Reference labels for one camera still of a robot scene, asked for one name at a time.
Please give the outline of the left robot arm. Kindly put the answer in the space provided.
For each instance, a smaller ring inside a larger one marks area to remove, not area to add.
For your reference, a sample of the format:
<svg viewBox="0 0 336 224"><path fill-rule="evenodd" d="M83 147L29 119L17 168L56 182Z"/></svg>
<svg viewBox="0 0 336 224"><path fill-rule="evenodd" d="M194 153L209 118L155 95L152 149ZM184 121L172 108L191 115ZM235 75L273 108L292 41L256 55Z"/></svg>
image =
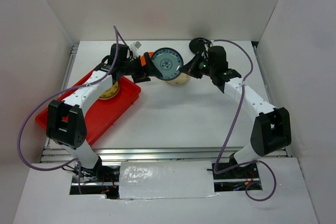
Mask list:
<svg viewBox="0 0 336 224"><path fill-rule="evenodd" d="M48 105L47 137L76 159L78 171L85 171L85 176L93 182L103 177L107 167L87 142L88 110L123 76L131 76L134 83L162 76L148 52L133 59L128 58L129 53L128 46L113 44L110 54L93 69L84 84L62 101L52 100Z"/></svg>

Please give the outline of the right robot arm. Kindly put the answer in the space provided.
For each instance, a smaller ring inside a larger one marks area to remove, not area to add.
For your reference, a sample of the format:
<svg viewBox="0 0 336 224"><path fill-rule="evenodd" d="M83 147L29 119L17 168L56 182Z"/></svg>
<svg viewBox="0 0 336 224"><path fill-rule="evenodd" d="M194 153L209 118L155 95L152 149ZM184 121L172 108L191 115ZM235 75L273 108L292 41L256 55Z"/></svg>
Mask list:
<svg viewBox="0 0 336 224"><path fill-rule="evenodd" d="M214 174L229 171L233 177L242 177L247 166L291 144L288 110L277 108L248 86L246 77L228 66L224 47L211 46L192 52L195 56L180 67L180 72L197 79L210 77L213 85L238 103L236 114L244 110L254 122L248 144L230 155L228 168L220 170L216 162Z"/></svg>

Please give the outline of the yellow brown patterned plate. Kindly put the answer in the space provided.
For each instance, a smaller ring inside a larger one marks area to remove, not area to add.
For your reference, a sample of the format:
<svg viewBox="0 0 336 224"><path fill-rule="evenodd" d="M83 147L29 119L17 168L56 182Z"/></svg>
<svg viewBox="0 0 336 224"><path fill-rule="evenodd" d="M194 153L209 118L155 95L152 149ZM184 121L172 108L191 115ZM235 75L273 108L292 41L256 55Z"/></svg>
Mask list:
<svg viewBox="0 0 336 224"><path fill-rule="evenodd" d="M115 97L120 90L120 85L116 82L110 89L106 90L104 93L101 94L99 100L109 100Z"/></svg>

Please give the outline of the blue white patterned plate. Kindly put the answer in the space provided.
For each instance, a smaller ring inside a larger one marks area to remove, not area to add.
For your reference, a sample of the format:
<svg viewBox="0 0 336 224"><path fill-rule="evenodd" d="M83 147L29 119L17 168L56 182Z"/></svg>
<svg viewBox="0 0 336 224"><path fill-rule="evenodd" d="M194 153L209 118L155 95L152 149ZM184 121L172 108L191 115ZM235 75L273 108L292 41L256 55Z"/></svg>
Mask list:
<svg viewBox="0 0 336 224"><path fill-rule="evenodd" d="M179 68L184 65L181 54L175 49L164 47L156 50L152 57L152 62L161 76L158 79L171 81L180 76Z"/></svg>

